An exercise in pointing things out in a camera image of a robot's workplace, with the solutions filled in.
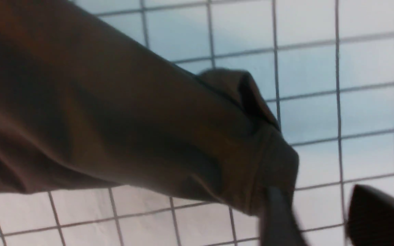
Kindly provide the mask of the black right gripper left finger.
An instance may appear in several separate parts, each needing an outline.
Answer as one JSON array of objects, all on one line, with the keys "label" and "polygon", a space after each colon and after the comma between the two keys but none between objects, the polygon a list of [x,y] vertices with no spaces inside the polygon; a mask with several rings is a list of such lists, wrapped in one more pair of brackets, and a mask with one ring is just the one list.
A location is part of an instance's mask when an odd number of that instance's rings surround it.
[{"label": "black right gripper left finger", "polygon": [[306,246],[287,196],[267,188],[264,212],[259,216],[261,246]]}]

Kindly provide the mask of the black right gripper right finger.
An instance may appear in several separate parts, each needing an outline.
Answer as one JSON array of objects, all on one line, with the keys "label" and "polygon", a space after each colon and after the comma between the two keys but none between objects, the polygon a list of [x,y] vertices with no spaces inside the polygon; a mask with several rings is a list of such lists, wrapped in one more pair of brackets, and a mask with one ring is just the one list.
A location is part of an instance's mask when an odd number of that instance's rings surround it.
[{"label": "black right gripper right finger", "polygon": [[371,186],[356,184],[346,232],[353,246],[394,246],[394,197]]}]

